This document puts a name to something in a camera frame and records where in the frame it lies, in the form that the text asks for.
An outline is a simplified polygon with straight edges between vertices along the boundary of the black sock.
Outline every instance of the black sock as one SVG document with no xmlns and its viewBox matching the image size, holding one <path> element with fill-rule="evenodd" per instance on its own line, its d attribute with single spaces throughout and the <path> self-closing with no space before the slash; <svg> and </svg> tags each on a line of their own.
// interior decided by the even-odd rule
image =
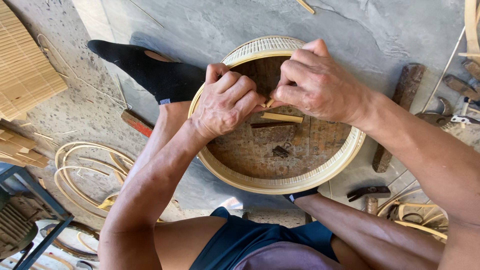
<svg viewBox="0 0 480 270">
<path fill-rule="evenodd" d="M 114 63 L 154 95 L 158 104 L 192 100 L 205 81 L 205 71 L 189 64 L 164 62 L 145 54 L 144 47 L 90 40 L 88 48 Z"/>
</svg>

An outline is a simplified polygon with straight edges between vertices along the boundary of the concrete floor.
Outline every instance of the concrete floor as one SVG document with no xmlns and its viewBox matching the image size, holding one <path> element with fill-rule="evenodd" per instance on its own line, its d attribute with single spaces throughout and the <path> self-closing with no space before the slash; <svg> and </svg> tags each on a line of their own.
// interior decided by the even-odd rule
<svg viewBox="0 0 480 270">
<path fill-rule="evenodd" d="M 418 94 L 411 108 L 419 112 L 425 105 L 446 64 L 463 27 L 463 5 L 454 0 L 417 2 L 378 0 L 309 0 L 316 10 L 309 14 L 293 0 L 255 0 L 206 2 L 173 0 L 162 2 L 136 0 L 164 28 L 132 6 L 118 0 L 6 0 L 33 37 L 44 34 L 56 47 L 79 78 L 98 90 L 121 99 L 112 79 L 118 74 L 122 88 L 133 110 L 150 122 L 155 122 L 158 107 L 155 100 L 127 74 L 110 63 L 104 63 L 86 47 L 90 39 L 131 43 L 166 53 L 182 62 L 205 67 L 220 61 L 237 45 L 266 35 L 286 35 L 305 41 L 317 37 L 326 40 L 333 57 L 372 89 L 392 96 L 401 68 L 408 62 L 427 66 Z M 35 137 L 32 132 L 50 134 L 78 130 L 66 135 L 51 135 L 63 145 L 72 141 L 99 142 L 114 147 L 135 158 L 145 144 L 145 137 L 120 119 L 123 108 L 110 98 L 75 79 L 75 75 L 50 48 L 47 56 L 55 69 L 67 76 L 69 89 L 39 104 L 29 111 L 27 121 L 1 121 L 19 133 L 38 142 L 36 150 L 54 159 L 56 146 Z M 458 51 L 466 50 L 463 40 Z M 449 69 L 465 80 L 468 74 L 461 68 L 463 58 L 455 57 Z M 461 107 L 458 93 L 441 84 L 438 95 Z M 437 107 L 434 99 L 430 110 Z M 474 113 L 472 117 L 480 118 Z M 24 122 L 33 125 L 18 128 Z M 480 128 L 475 125 L 447 130 L 480 151 Z M 410 172 L 393 158 L 387 173 L 377 174 L 371 162 L 377 143 L 367 138 L 357 157 L 338 176 L 320 187 L 325 196 L 347 203 L 346 193 L 369 184 L 391 184 L 393 194 L 415 181 Z M 91 157 L 108 160 L 105 153 L 90 152 Z M 44 170 L 28 168 L 31 174 L 44 179 L 47 190 L 76 217 L 75 220 L 101 229 L 103 220 L 85 213 L 65 196 L 53 182 L 53 162 Z M 103 200 L 119 190 L 113 176 L 94 173 L 71 174 L 80 188 L 92 198 Z M 197 159 L 189 166 L 175 193 L 173 202 L 162 218 L 167 221 L 207 215 L 228 199 L 238 200 L 251 213 L 253 220 L 280 222 L 287 226 L 304 223 L 301 211 L 281 196 L 250 194 L 233 188 L 214 177 Z M 427 202 L 423 194 L 407 198 Z M 361 209 L 359 200 L 349 205 Z M 244 210 L 232 209 L 241 215 Z"/>
</svg>

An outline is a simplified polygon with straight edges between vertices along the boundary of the hand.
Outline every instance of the hand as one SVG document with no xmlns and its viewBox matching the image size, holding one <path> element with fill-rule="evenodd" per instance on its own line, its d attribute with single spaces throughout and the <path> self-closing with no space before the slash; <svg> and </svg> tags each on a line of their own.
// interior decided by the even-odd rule
<svg viewBox="0 0 480 270">
<path fill-rule="evenodd" d="M 198 132 L 213 139 L 233 131 L 252 113 L 261 111 L 265 97 L 256 90 L 254 81 L 230 71 L 225 64 L 208 65 L 204 89 L 191 116 Z"/>
<path fill-rule="evenodd" d="M 271 107 L 293 106 L 313 117 L 353 124 L 366 114 L 373 92 L 335 63 L 317 39 L 283 62 Z"/>
</svg>

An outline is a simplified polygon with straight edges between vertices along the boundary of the bamboo steamer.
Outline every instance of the bamboo steamer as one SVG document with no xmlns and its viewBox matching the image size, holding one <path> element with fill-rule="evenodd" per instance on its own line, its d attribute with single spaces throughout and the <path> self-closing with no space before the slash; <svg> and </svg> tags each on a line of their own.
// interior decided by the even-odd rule
<svg viewBox="0 0 480 270">
<path fill-rule="evenodd" d="M 238 46 L 222 60 L 222 63 L 233 68 L 255 59 L 291 56 L 295 49 L 301 49 L 304 44 L 305 42 L 292 37 L 260 37 Z M 189 117 L 198 106 L 203 88 L 204 85 L 193 98 L 188 112 Z M 289 194 L 311 189 L 337 175 L 356 156 L 364 139 L 365 133 L 352 127 L 345 143 L 331 159 L 313 171 L 284 179 L 260 179 L 235 172 L 216 159 L 207 147 L 200 150 L 197 157 L 215 176 L 234 187 L 262 194 Z"/>
</svg>

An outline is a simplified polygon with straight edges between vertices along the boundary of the blue shorts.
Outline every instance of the blue shorts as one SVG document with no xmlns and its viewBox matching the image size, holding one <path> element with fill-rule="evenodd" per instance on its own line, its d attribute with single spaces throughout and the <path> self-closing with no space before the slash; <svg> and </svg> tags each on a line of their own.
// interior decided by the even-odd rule
<svg viewBox="0 0 480 270">
<path fill-rule="evenodd" d="M 318 221 L 289 229 L 231 216 L 225 207 L 215 209 L 210 216 L 226 218 L 227 223 L 208 241 L 191 270 L 229 270 L 252 251 L 276 242 L 307 245 L 338 262 L 330 245 L 332 231 Z"/>
</svg>

